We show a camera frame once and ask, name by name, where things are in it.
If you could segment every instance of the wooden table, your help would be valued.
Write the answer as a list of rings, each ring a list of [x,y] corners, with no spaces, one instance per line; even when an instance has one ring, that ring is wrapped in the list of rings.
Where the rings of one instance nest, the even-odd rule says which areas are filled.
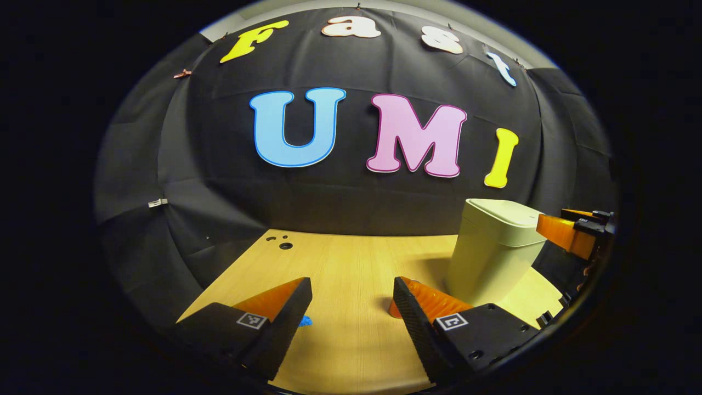
[[[266,241],[274,236],[276,239]],[[212,302],[233,305],[299,277],[312,280],[305,315],[271,384],[304,394],[406,394],[431,387],[404,323],[388,314],[393,280],[445,291],[456,235],[376,237],[271,229],[178,319]],[[283,242],[293,244],[282,250]],[[497,305],[538,328],[561,294],[533,269]]]

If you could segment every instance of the blue letter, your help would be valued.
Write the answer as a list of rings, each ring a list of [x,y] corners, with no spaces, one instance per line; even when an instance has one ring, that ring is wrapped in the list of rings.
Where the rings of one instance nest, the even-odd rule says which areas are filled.
[[[507,71],[510,69],[510,66],[507,66],[507,63],[504,63],[502,61],[502,58],[499,56],[495,55],[492,52],[488,52],[487,55],[492,58],[492,60],[495,60],[495,64],[497,65],[497,70],[500,70],[500,74],[502,74],[502,78],[505,79],[506,82],[508,82],[512,86],[517,86],[517,82],[515,81],[514,78],[510,75],[510,73]]]
[[[280,167],[304,167],[323,160],[334,148],[336,103],[346,97],[339,88],[315,88],[305,97],[314,103],[314,136],[305,145],[285,141],[285,106],[295,96],[288,91],[262,93],[249,105],[256,111],[253,137],[256,152],[266,162]]]

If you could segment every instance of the white wall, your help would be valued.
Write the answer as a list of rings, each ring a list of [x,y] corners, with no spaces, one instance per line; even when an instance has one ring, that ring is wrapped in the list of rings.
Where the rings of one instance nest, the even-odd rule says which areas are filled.
[[[512,58],[519,59],[526,68],[558,67],[533,44],[462,4],[447,0],[361,0],[360,2],[362,8],[408,13],[444,26],[450,23],[455,30],[470,35]],[[355,7],[357,4],[358,0],[264,0],[225,16],[203,29],[201,33],[209,40],[215,41],[227,32],[235,32],[281,15],[315,8]]]

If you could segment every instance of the trash can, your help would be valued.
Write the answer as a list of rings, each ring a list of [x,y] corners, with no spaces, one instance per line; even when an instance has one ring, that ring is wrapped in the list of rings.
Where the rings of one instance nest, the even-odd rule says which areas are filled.
[[[501,301],[546,241],[536,232],[539,214],[509,200],[467,199],[446,276],[449,294],[473,306]]]

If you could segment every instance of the pink letter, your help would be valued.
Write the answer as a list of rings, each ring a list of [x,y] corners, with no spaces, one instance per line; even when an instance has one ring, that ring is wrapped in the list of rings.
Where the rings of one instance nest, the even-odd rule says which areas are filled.
[[[404,155],[409,171],[415,171],[434,146],[432,159],[424,171],[437,177],[455,177],[458,167],[458,141],[461,125],[468,118],[465,111],[452,105],[441,105],[422,127],[409,100],[404,96],[379,94],[371,103],[380,110],[376,156],[366,166],[378,173],[392,173],[400,168],[395,157],[395,141]]]

